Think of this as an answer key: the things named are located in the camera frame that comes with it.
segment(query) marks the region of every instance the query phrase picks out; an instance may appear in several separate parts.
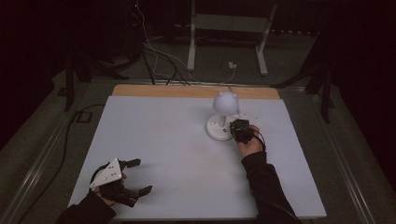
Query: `ball holder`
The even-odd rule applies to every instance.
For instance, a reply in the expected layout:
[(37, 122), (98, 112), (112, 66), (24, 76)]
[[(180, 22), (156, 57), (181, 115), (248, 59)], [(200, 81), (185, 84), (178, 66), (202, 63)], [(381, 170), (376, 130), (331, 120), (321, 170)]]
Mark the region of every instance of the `ball holder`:
[(233, 138), (230, 123), (235, 120), (239, 104), (236, 94), (230, 91), (220, 92), (213, 102), (216, 114), (206, 123), (206, 131), (210, 137), (218, 141), (227, 141)]

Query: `black sleeve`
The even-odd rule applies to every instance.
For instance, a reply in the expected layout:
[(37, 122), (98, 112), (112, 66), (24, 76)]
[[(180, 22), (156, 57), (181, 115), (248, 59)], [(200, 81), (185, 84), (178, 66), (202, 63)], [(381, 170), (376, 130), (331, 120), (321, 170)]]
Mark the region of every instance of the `black sleeve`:
[(267, 164), (265, 152), (246, 156), (242, 164), (259, 210), (258, 223), (301, 223), (283, 193), (275, 167)]
[(106, 224), (116, 212), (99, 196), (91, 192), (78, 205), (71, 205), (56, 220), (56, 224)]

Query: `white tabletop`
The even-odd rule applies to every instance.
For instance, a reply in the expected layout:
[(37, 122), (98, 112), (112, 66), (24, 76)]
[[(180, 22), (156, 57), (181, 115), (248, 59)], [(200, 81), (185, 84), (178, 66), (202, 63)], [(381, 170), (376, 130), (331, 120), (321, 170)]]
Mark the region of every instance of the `white tabletop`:
[[(120, 220), (255, 218), (246, 172), (234, 140), (205, 132), (213, 99), (110, 96), (70, 204), (87, 194), (93, 172), (118, 158), (141, 159), (125, 168), (127, 189), (152, 185), (134, 208), (116, 204)], [(325, 217), (314, 179), (282, 100), (241, 99), (240, 112), (261, 129), (268, 162), (297, 217)]]

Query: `metal frame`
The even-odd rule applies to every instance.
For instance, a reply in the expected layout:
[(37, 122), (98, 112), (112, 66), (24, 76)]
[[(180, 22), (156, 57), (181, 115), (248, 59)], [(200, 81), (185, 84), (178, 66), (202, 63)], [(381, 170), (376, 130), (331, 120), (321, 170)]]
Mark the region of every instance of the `metal frame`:
[(195, 0), (191, 1), (191, 36), (189, 59), (187, 61), (187, 70), (192, 72), (195, 67), (195, 30), (196, 29), (210, 29), (210, 30), (227, 30), (227, 31), (244, 31), (253, 33), (262, 33), (262, 42), (256, 46), (257, 61), (260, 67), (260, 74), (262, 76), (268, 75), (267, 66), (265, 64), (263, 50), (271, 30), (272, 21), (275, 16), (277, 5), (273, 5), (268, 18), (253, 18), (253, 17), (233, 17), (221, 15), (206, 15), (196, 14)]
[(19, 218), (21, 218), (23, 209), (26, 208), (26, 203), (32, 195), (36, 184), (40, 180), (40, 177), (42, 176), (52, 154), (62, 141), (67, 124), (72, 119), (74, 111), (76, 111), (78, 107), (78, 103), (82, 100), (82, 97), (85, 95), (85, 92), (89, 87), (88, 85), (85, 85), (81, 82), (74, 84), (78, 84), (78, 91), (76, 92), (77, 97), (75, 98), (76, 101), (70, 105), (70, 110), (68, 112), (64, 112), (64, 114), (59, 117), (59, 121), (55, 129), (50, 134), (50, 137), (44, 145), (42, 151), (35, 159), (35, 162), (30, 167), (16, 193), (7, 205), (6, 210), (0, 217), (0, 223), (11, 224), (18, 222)]
[(340, 174), (344, 178), (344, 182), (346, 184), (346, 188), (349, 192), (349, 196), (352, 199), (352, 202), (355, 205), (356, 211), (361, 219), (361, 223), (363, 224), (375, 224), (376, 221), (374, 219), (373, 213), (371, 212), (366, 200), (364, 199), (363, 193), (361, 192), (361, 187), (359, 186), (358, 181), (356, 180), (355, 176), (353, 175), (348, 161), (345, 157), (343, 149), (337, 144), (337, 140), (332, 133), (332, 131), (328, 128), (328, 124), (325, 122), (321, 115), (321, 111), (318, 108), (320, 105), (320, 100), (317, 95), (311, 95), (310, 102), (314, 111), (317, 115), (318, 121), (320, 123), (320, 127), (322, 131), (327, 136), (330, 149), (335, 158), (335, 162), (340, 169)]

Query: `metal stand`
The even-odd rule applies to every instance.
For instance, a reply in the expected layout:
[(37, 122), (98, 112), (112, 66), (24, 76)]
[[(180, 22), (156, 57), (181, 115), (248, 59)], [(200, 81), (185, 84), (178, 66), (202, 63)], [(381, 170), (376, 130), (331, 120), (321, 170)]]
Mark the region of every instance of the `metal stand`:
[(66, 45), (65, 50), (65, 74), (66, 74), (66, 88), (64, 95), (66, 96), (66, 106), (64, 111), (68, 111), (74, 102), (74, 74), (78, 76), (78, 79), (82, 82), (90, 82), (92, 79), (90, 69), (87, 63), (101, 71), (104, 74), (113, 77), (118, 80), (126, 80), (128, 77), (123, 77), (112, 69), (107, 68), (101, 63), (97, 62), (84, 53), (78, 52), (74, 47)]
[(305, 87), (305, 91), (307, 94), (317, 94), (320, 88), (323, 88), (320, 112), (325, 121), (330, 123), (329, 108), (331, 106), (330, 92), (332, 89), (332, 68), (333, 65), (316, 65), (305, 71), (300, 71), (297, 76), (279, 84), (272, 85), (271, 87), (282, 89), (304, 77), (311, 76), (311, 79)]
[(262, 33), (262, 42), (256, 46), (257, 60), (260, 67), (260, 74), (267, 76), (267, 66), (262, 54), (265, 42), (271, 30), (272, 21), (276, 12), (277, 5), (273, 5), (268, 18), (252, 17), (234, 17), (222, 15), (206, 15), (195, 13), (195, 0), (191, 2), (191, 38), (189, 59), (187, 61), (187, 70), (192, 72), (195, 66), (195, 30), (225, 30), (225, 31), (243, 31), (252, 33)]

